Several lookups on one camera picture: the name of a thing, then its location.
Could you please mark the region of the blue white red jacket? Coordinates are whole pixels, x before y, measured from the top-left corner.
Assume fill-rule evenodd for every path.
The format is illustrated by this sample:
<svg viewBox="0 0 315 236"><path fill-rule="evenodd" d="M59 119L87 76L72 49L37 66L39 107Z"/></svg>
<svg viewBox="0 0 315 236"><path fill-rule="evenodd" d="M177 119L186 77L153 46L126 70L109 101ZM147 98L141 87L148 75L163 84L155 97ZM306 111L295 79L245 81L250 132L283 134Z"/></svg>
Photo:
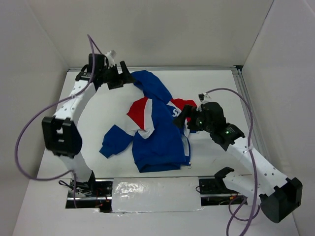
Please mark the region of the blue white red jacket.
<svg viewBox="0 0 315 236"><path fill-rule="evenodd" d="M173 120L193 100L174 99L162 81L147 70L132 72L134 85L143 97L134 101L124 121L104 135L100 153L106 158L132 146L134 163L140 173L178 170L190 166L191 148L186 125L178 128Z"/></svg>

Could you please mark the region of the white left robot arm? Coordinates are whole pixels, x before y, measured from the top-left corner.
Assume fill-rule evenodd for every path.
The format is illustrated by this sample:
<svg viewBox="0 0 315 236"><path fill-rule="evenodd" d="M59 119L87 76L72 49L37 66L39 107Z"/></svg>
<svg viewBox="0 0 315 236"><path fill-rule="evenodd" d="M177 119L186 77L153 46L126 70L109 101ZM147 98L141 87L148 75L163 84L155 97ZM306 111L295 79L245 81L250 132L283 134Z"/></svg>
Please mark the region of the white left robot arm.
<svg viewBox="0 0 315 236"><path fill-rule="evenodd" d="M68 170L74 172L73 178L86 196L95 194L97 183L81 154L83 141L77 129L79 118L103 84L107 84L109 89L116 89L135 82L124 61L120 62L121 72L118 71L115 56L114 50L104 55L89 54L89 63L83 66L75 78L70 99L53 116L42 120L46 148L58 156Z"/></svg>

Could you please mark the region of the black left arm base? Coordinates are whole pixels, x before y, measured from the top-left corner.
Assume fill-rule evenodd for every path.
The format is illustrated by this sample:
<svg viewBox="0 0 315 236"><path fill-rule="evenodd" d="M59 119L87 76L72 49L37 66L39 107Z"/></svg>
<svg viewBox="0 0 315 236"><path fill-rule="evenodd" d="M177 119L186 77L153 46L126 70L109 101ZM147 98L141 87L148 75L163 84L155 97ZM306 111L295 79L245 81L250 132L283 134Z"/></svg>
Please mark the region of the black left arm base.
<svg viewBox="0 0 315 236"><path fill-rule="evenodd" d="M89 188L87 184L76 183L75 200L78 201L110 201L112 200L112 179L96 179L94 186Z"/></svg>

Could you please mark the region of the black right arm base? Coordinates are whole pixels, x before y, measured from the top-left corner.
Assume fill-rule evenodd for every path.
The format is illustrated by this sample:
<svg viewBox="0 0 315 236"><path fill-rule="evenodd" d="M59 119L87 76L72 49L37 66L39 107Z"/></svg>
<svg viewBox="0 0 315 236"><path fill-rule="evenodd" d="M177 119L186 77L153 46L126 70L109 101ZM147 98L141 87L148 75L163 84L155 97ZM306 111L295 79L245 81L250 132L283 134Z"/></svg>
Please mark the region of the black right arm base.
<svg viewBox="0 0 315 236"><path fill-rule="evenodd" d="M233 199L236 199L233 204L240 204L243 200L243 195L229 190L222 183L218 183L215 178L200 178L199 185L195 188L200 194L201 205L204 206L223 206L228 205Z"/></svg>

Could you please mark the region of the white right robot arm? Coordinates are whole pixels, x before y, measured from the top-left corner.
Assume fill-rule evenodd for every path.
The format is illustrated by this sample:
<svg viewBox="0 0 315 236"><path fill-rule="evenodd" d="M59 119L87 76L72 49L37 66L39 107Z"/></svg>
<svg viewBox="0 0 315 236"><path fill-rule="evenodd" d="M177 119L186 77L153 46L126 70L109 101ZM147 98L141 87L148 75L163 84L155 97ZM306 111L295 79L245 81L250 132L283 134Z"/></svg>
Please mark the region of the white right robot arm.
<svg viewBox="0 0 315 236"><path fill-rule="evenodd" d="M296 177L290 179L251 147L245 134L226 121L217 102L207 102L198 108L185 105L173 122L179 128L186 126L193 131L208 132L216 144L253 175L250 179L231 167L225 167L215 174L217 191L225 193L230 189L243 194L251 204L259 205L264 215L274 223L280 223L300 206L302 182Z"/></svg>

